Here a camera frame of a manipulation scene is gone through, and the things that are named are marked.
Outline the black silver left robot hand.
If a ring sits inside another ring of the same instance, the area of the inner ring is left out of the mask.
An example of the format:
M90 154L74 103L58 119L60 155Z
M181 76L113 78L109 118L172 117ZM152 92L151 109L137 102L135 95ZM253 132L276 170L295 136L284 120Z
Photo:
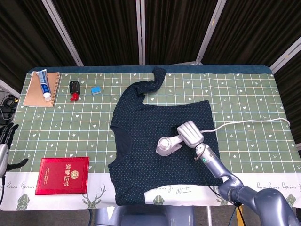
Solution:
M25 158L20 163L8 163L9 151L18 126L18 124L10 123L0 129L0 178L3 178L6 172L21 168L28 162L28 158Z

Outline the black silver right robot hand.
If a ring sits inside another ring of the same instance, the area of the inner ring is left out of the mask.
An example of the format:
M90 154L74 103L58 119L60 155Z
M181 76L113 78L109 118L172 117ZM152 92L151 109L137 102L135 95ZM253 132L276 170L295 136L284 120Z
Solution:
M177 127L177 132L182 141L190 148L196 148L204 142L204 136L193 121L186 122Z

